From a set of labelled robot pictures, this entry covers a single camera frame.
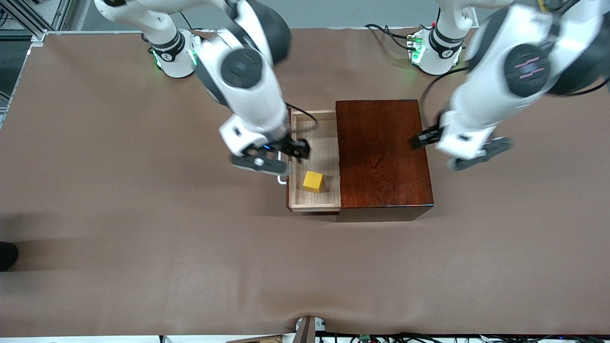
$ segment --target open drawer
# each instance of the open drawer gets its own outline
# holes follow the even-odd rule
[[[309,111],[320,122],[312,132],[293,133],[293,139],[306,139],[311,146],[308,159],[299,163],[290,158],[290,174],[286,185],[286,206],[291,212],[339,212],[341,185],[339,182],[339,141],[337,115],[333,110]],[[314,121],[302,112],[290,111],[293,130],[311,127]],[[310,170],[324,174],[322,193],[303,190],[305,174]]]

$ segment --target metal frame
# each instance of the metal frame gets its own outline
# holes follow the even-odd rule
[[[26,66],[28,57],[30,57],[30,50],[32,49],[33,45],[34,44],[30,45],[30,48],[27,50],[26,58],[23,60],[23,64],[21,65],[21,70],[19,71],[19,76],[17,76],[17,81],[15,82],[15,86],[13,87],[13,92],[10,94],[10,96],[5,94],[4,92],[0,92],[2,101],[6,102],[6,104],[7,104],[6,106],[0,107],[0,129],[2,128],[2,125],[4,124],[4,119],[6,119],[6,114],[9,111],[10,103],[13,101],[13,98],[15,97],[15,92],[17,91],[17,86],[19,86],[19,81],[21,80],[21,76],[23,75],[23,68]]]
[[[72,0],[59,0],[59,7],[51,23],[47,22],[24,0],[0,0],[0,6],[8,12],[24,30],[3,30],[3,38],[34,36],[42,40],[45,31],[59,31],[65,22],[65,15]]]

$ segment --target yellow block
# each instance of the yellow block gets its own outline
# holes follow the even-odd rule
[[[308,170],[303,181],[303,189],[313,193],[321,193],[323,182],[324,175]]]
[[[547,5],[544,4],[544,0],[538,0],[538,5],[543,12],[548,12]]]

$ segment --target yellow cube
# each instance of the yellow cube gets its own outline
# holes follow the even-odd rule
[[[303,189],[313,193],[321,193],[323,182],[324,175],[308,170],[303,181]]]

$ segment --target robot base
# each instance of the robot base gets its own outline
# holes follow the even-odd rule
[[[180,34],[184,36],[185,44],[182,51],[176,55],[173,61],[167,61],[171,56],[161,53],[160,56],[154,52],[154,57],[157,60],[157,66],[167,76],[171,78],[185,78],[195,71],[197,66],[197,57],[195,51],[201,46],[201,37],[193,35],[187,30],[180,30]]]
[[[458,63],[458,57],[462,48],[454,54],[454,58],[443,59],[438,52],[430,47],[428,36],[431,30],[419,30],[409,36],[408,47],[415,48],[409,51],[411,64],[430,75],[443,75]]]

